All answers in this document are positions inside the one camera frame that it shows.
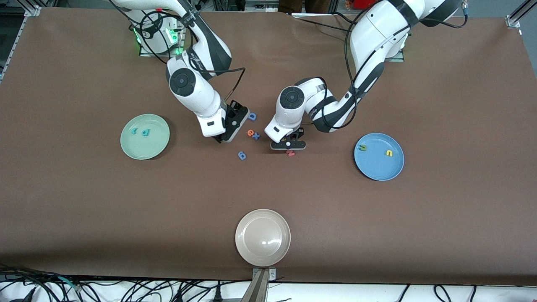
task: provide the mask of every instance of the blue plate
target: blue plate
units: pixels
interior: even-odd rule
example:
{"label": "blue plate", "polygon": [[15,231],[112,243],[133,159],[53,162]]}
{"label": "blue plate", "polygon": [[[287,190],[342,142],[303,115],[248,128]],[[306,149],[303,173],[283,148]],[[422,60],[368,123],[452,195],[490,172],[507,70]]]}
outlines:
{"label": "blue plate", "polygon": [[388,181],[403,170],[404,154],[393,138],[382,133],[370,133],[356,143],[354,161],[365,176],[376,181]]}

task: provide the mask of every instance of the gray floor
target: gray floor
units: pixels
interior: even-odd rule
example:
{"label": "gray floor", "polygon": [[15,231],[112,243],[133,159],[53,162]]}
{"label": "gray floor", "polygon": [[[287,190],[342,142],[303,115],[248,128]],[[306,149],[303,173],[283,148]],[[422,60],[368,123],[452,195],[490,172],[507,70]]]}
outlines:
{"label": "gray floor", "polygon": [[[339,8],[344,8],[344,0],[339,0]],[[469,0],[470,17],[505,17],[515,10],[523,0]],[[58,6],[73,8],[112,8],[107,0],[59,0]],[[11,49],[12,39],[17,34],[18,25],[13,20],[0,17],[0,64],[5,62],[5,49]],[[537,9],[534,9],[521,23],[524,45],[528,51],[533,70],[537,76]]]}

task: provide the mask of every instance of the white surface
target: white surface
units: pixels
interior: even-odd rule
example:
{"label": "white surface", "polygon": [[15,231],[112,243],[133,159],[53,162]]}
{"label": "white surface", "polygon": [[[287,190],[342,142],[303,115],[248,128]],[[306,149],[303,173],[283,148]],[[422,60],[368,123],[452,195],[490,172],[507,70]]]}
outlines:
{"label": "white surface", "polygon": [[[155,287],[158,284],[151,283],[148,287]],[[113,286],[99,286],[93,284],[93,288],[99,294],[102,302],[119,302],[125,292],[133,285],[133,283],[122,282]],[[206,281],[201,283],[202,286],[214,286],[215,281]],[[248,288],[249,282],[239,282],[222,287],[222,297],[226,298],[241,298]],[[9,302],[13,299],[24,298],[32,285],[23,286],[22,283],[17,283],[4,291],[0,292],[0,301]],[[176,284],[173,289],[177,292],[179,284]],[[60,294],[57,286],[50,286],[55,293]],[[382,284],[270,284],[267,296],[267,302],[278,302],[291,298],[290,302],[395,302],[399,299],[405,285],[382,285]],[[469,301],[472,291],[471,286],[445,286],[451,300],[453,302]],[[187,293],[183,301],[188,300],[201,289],[193,289]],[[140,290],[131,299],[136,301],[143,296],[147,291]],[[212,290],[206,295],[201,302],[209,302],[214,298],[215,290]],[[160,290],[162,301],[169,301],[172,291],[170,289]],[[68,294],[71,301],[78,301],[73,290]],[[197,302],[200,296],[197,296],[192,301]],[[82,292],[84,301],[92,301],[87,295]],[[509,287],[509,286],[478,286],[474,302],[532,302],[537,299],[537,289],[534,287]],[[36,290],[33,302],[48,302],[49,299],[43,289]],[[160,301],[158,295],[152,295],[143,299],[144,302]],[[413,285],[410,286],[403,299],[404,302],[436,302],[439,301],[433,292],[432,285]]]}
{"label": "white surface", "polygon": [[278,263],[287,254],[290,243],[291,231],[285,219],[264,208],[246,214],[235,232],[239,254],[257,267]]}

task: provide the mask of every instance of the white plate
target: white plate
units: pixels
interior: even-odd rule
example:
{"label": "white plate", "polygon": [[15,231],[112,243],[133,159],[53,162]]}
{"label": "white plate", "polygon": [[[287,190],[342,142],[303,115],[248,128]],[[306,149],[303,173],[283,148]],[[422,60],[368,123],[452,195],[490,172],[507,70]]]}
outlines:
{"label": "white plate", "polygon": [[246,214],[238,223],[235,245],[248,263],[269,267],[289,250],[291,231],[280,214],[262,208]]}

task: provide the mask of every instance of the brown tabletop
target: brown tabletop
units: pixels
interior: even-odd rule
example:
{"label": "brown tabletop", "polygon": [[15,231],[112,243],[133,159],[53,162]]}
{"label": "brown tabletop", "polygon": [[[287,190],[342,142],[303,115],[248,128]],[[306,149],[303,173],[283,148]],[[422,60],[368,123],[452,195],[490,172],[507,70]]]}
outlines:
{"label": "brown tabletop", "polygon": [[[231,67],[246,67],[233,98],[258,116],[230,144],[201,135],[165,66],[138,57],[116,11],[47,8],[28,20],[0,85],[2,262],[247,279],[235,228],[270,208],[292,232],[275,265],[287,281],[537,282],[537,81],[517,30],[500,18],[416,26],[405,62],[386,64],[354,122],[332,134],[305,125],[306,150],[288,157],[246,132],[262,133],[279,92],[304,77],[323,76],[342,96],[343,33],[282,13],[203,17],[231,49]],[[211,84],[226,95],[237,76]],[[171,140],[137,161],[119,135],[143,113],[164,117]],[[354,164],[354,145],[371,132],[404,150],[394,180],[370,180]]]}

